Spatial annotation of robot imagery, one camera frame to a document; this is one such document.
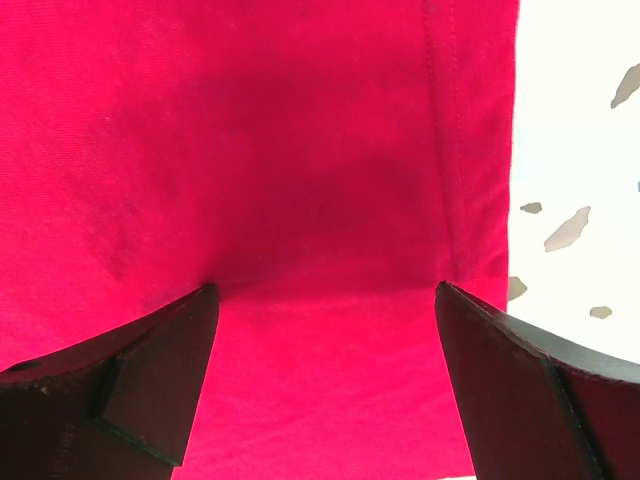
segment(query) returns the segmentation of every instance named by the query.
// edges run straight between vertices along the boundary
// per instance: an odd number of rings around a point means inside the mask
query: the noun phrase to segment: gray spot
[[[527,203],[520,207],[520,210],[527,213],[540,213],[542,211],[542,204],[540,202]]]
[[[545,252],[549,253],[573,245],[575,241],[580,238],[580,235],[582,235],[584,227],[589,223],[590,211],[591,207],[582,207],[573,217],[560,225],[556,231],[545,240]]]
[[[613,313],[609,307],[593,307],[589,310],[589,315],[594,318],[607,318],[609,315]]]
[[[626,102],[638,88],[640,88],[640,64],[627,70],[620,86],[618,86],[616,96],[611,100],[611,108],[616,108],[622,102]]]
[[[520,280],[520,277],[509,277],[509,301],[521,297],[527,290],[529,288]]]

